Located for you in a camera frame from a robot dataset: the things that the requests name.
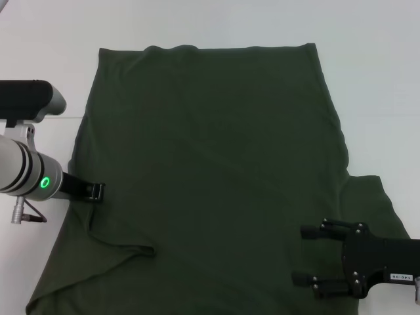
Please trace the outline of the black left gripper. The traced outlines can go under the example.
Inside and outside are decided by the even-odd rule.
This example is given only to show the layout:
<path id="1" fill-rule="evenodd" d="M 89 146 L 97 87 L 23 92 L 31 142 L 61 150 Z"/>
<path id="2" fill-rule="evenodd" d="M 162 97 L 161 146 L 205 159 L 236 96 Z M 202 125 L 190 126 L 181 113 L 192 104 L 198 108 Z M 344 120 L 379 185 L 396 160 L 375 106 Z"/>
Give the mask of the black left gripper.
<path id="1" fill-rule="evenodd" d="M 90 183 L 73 175 L 63 173 L 62 192 L 72 199 L 102 201 L 105 184 Z"/>

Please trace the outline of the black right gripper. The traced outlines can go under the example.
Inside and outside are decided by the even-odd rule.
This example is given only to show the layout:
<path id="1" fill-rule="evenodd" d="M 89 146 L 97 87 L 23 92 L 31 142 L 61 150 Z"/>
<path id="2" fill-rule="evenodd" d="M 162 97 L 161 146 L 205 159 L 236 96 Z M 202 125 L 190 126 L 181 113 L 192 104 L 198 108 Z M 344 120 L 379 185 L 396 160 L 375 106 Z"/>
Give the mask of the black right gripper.
<path id="1" fill-rule="evenodd" d="M 311 287 L 315 298 L 365 298 L 377 284 L 412 285 L 419 297 L 419 240 L 381 238 L 368 226 L 324 218 L 319 226 L 301 226 L 304 240 L 343 242 L 345 280 L 292 273 L 293 285 Z"/>

